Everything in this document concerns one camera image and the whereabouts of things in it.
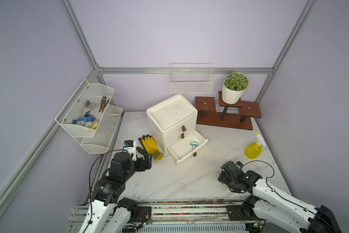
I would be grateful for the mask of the teal binder clip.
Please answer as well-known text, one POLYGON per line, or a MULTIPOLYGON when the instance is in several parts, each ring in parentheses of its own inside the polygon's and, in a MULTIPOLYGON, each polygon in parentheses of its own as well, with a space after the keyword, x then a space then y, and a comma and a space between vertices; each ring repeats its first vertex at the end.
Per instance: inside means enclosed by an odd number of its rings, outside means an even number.
POLYGON ((192 151, 194 151, 199 146, 199 143, 196 141, 191 141, 190 145, 192 147, 192 151))

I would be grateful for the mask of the white bottom drawer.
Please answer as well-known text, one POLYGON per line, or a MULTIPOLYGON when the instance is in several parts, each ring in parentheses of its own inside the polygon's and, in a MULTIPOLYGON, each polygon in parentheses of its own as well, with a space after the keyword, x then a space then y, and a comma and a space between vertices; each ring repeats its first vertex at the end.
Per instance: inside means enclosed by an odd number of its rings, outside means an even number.
POLYGON ((207 143, 208 139, 205 139, 197 131, 193 131, 188 136, 185 136, 183 139, 167 148, 167 152, 175 160, 176 167, 179 168, 200 155, 207 146, 207 143), (191 141, 199 143, 199 146, 194 151, 192 151, 190 145, 191 141))

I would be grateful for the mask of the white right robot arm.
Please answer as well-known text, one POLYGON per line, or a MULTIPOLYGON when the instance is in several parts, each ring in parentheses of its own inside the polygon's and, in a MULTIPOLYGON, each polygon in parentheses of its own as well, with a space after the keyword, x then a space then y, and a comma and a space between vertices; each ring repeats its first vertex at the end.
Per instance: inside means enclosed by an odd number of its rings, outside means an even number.
POLYGON ((325 206, 315 207, 280 190, 267 178, 232 161, 222 165, 218 181, 233 193, 249 196, 240 207, 228 208, 230 219, 254 217, 271 222, 290 233, 339 233, 333 212, 325 206))

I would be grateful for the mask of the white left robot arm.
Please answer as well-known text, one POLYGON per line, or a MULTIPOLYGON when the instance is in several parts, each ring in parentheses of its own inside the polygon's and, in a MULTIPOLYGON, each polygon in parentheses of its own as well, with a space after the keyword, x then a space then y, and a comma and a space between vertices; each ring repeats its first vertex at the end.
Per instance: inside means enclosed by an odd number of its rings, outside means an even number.
POLYGON ((137 217, 137 201, 120 199, 120 195, 136 172, 152 167, 152 158, 151 154, 145 154, 134 160, 126 151, 115 154, 110 168, 91 192, 89 209, 80 233, 119 233, 129 221, 137 217))

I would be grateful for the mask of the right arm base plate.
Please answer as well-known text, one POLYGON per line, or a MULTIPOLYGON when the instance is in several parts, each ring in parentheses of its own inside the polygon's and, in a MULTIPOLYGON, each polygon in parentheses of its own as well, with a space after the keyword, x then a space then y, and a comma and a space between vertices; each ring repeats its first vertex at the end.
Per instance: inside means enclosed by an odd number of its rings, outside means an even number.
POLYGON ((250 195, 241 205, 228 205, 227 213, 230 221, 252 221, 261 220, 254 213, 253 209, 257 201, 261 199, 250 195))

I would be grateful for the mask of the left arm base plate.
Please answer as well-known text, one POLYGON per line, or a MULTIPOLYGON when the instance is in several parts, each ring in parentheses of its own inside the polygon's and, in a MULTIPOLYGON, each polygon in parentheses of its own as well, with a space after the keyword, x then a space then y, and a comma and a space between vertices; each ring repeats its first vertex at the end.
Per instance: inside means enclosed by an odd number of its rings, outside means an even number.
POLYGON ((118 207, 125 208, 130 212, 130 222, 139 223, 146 222, 151 219, 152 207, 151 206, 141 206, 137 201, 123 198, 118 201, 118 207))

